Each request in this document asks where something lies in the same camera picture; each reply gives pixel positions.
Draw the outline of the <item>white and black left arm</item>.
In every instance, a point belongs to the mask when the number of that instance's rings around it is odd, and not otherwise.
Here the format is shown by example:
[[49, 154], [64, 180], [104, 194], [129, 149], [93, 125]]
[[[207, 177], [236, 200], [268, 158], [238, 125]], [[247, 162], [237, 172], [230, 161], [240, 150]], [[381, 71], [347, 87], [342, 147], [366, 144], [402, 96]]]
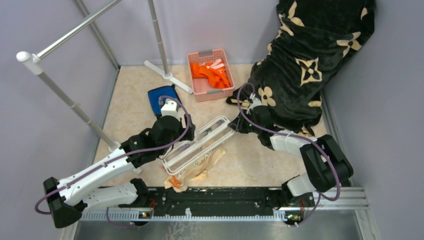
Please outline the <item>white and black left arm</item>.
[[146, 206], [150, 193], [141, 179], [116, 187], [102, 184], [155, 161], [177, 142], [193, 140], [196, 126], [191, 115], [184, 114], [186, 126], [182, 121], [171, 115], [162, 116], [151, 128], [131, 136], [110, 155], [81, 172], [62, 179], [47, 178], [43, 182], [44, 200], [54, 226], [70, 226], [95, 207]]

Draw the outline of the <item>orange clothes peg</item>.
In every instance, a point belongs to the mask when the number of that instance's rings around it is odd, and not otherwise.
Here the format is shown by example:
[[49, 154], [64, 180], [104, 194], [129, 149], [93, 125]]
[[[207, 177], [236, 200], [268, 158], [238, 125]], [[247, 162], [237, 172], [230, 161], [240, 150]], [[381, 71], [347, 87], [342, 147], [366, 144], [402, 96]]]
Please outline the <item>orange clothes peg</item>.
[[180, 182], [175, 175], [173, 175], [171, 178], [169, 178], [168, 182], [172, 185], [172, 187], [174, 189], [178, 189], [178, 190], [180, 189]]

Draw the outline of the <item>white plastic clip hanger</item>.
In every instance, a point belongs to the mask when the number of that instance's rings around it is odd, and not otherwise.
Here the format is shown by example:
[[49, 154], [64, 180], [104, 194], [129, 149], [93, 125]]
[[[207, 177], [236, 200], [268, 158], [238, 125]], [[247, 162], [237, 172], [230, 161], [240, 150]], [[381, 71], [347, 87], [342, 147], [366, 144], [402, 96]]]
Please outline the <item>white plastic clip hanger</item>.
[[179, 175], [191, 166], [199, 164], [200, 158], [231, 138], [235, 131], [231, 121], [220, 115], [195, 131], [194, 140], [176, 143], [161, 160], [163, 169], [171, 176]]

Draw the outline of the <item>cream boxer underwear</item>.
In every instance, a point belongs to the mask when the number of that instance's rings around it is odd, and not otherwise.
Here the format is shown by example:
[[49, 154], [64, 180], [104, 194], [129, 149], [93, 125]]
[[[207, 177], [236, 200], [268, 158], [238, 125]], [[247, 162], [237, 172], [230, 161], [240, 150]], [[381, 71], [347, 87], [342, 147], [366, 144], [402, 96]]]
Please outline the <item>cream boxer underwear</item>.
[[191, 166], [187, 167], [182, 173], [175, 175], [179, 180], [180, 189], [173, 188], [173, 186], [169, 183], [168, 179], [172, 176], [169, 176], [164, 181], [164, 188], [172, 188], [176, 193], [185, 192], [189, 188], [190, 183], [206, 179], [208, 177], [208, 170], [215, 166], [226, 153], [227, 151], [221, 146], [213, 148], [200, 159], [196, 160]]

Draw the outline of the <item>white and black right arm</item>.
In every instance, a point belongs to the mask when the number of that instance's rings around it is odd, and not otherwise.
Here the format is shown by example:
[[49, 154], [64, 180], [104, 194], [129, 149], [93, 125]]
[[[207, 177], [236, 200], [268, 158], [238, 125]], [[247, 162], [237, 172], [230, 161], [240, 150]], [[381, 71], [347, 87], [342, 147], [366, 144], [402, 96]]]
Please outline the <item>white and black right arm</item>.
[[265, 106], [243, 110], [228, 126], [241, 134], [254, 133], [260, 143], [302, 159], [306, 172], [282, 184], [281, 199], [295, 206], [303, 194], [327, 192], [349, 179], [354, 170], [336, 140], [329, 134], [307, 137], [276, 126]]

